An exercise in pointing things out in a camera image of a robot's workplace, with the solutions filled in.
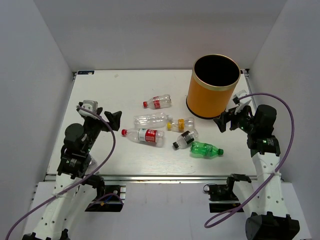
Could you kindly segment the green plastic bottle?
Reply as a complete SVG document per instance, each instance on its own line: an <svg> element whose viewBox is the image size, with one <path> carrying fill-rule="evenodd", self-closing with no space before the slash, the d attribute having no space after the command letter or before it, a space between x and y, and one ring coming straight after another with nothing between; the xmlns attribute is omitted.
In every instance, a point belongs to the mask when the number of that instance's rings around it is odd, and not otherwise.
<svg viewBox="0 0 320 240"><path fill-rule="evenodd" d="M212 144L195 141L190 147L190 152L193 157L213 159L224 155L224 150Z"/></svg>

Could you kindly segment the blue-label clear bottle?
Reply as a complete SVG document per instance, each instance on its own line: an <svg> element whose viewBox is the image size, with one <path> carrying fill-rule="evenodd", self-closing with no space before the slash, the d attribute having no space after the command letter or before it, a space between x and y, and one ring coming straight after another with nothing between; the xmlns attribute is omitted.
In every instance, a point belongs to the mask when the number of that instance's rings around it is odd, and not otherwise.
<svg viewBox="0 0 320 240"><path fill-rule="evenodd" d="M97 163L97 161L92 157L91 160L90 160L90 163L89 163L89 165L88 165L88 168L87 168L86 173L87 173L87 174L92 173L97 167L98 167L98 163Z"/></svg>

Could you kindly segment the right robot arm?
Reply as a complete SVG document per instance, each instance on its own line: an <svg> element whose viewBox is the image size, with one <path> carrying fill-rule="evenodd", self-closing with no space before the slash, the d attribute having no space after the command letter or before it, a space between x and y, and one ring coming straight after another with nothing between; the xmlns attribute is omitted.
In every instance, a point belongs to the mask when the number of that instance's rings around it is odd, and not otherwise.
<svg viewBox="0 0 320 240"><path fill-rule="evenodd" d="M282 192L280 145L273 135L277 111L269 105L234 107L214 118L221 132L240 129L247 134L247 146L254 164L257 182L244 174L233 173L227 178L226 195L242 204L247 216L245 234L249 240L292 240L300 231L300 223L292 219Z"/></svg>

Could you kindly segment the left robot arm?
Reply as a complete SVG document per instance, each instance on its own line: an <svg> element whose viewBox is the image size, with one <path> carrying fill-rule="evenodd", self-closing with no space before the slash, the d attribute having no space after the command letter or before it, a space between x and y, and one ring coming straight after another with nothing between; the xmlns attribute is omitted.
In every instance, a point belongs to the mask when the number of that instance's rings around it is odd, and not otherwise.
<svg viewBox="0 0 320 240"><path fill-rule="evenodd" d="M68 240L71 232L94 200L103 199L106 193L104 179L97 175L99 166L90 151L100 132L113 134L120 128L122 112L105 111L92 103L81 102L77 112L84 119L82 124L72 123L64 131L60 163L52 192L44 213L31 233L24 240Z"/></svg>

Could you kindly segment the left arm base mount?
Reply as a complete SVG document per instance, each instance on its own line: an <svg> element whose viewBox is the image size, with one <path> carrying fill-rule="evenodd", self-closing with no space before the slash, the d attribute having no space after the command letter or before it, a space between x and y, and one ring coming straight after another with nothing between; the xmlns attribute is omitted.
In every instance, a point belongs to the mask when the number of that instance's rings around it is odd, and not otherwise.
<svg viewBox="0 0 320 240"><path fill-rule="evenodd" d="M87 207L86 212L119 213L123 208L126 196L125 185L105 185L93 202Z"/></svg>

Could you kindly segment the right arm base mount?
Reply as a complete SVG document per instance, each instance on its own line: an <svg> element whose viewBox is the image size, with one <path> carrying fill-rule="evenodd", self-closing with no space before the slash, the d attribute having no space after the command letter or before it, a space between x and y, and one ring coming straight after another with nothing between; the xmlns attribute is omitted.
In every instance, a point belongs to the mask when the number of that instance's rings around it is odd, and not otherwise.
<svg viewBox="0 0 320 240"><path fill-rule="evenodd" d="M208 195L210 213L222 213L240 205L238 198L228 192L224 184L206 184L203 193Z"/></svg>

